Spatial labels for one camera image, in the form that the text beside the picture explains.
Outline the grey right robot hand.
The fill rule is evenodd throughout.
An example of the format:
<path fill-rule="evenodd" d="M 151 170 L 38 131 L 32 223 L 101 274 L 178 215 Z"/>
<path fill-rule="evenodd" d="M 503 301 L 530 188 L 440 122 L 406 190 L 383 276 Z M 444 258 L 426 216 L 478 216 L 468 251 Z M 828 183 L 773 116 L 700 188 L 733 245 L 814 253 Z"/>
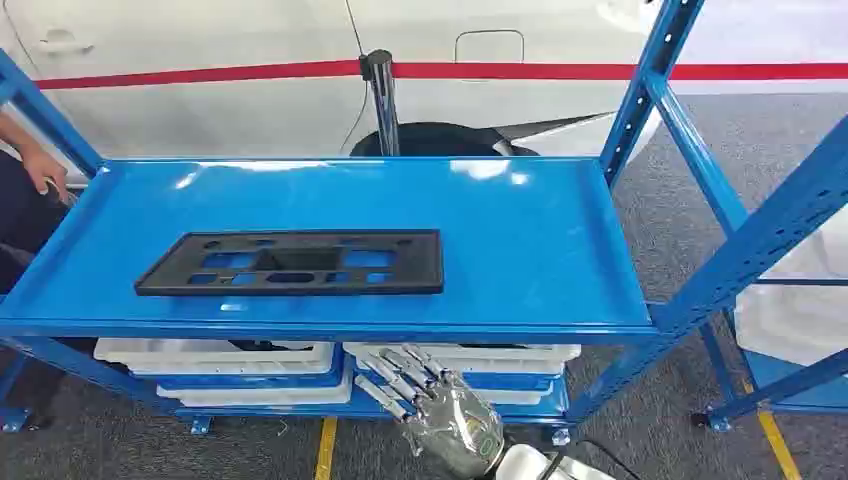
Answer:
<path fill-rule="evenodd" d="M 428 452 L 460 479 L 481 479 L 498 464 L 505 437 L 501 417 L 466 383 L 416 344 L 383 349 L 366 364 L 385 382 L 354 383 L 388 412 L 414 455 Z"/>

